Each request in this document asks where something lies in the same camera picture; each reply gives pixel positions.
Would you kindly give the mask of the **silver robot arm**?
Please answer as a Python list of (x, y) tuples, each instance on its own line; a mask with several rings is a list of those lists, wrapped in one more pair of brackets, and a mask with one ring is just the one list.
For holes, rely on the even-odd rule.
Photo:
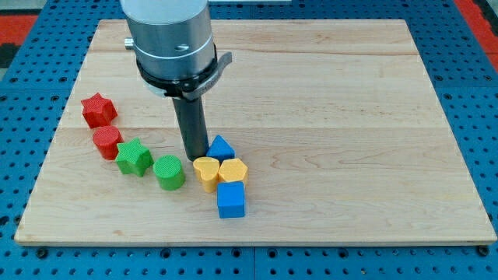
[(142, 78), (170, 96), (213, 75), (217, 55), (208, 0), (121, 0)]

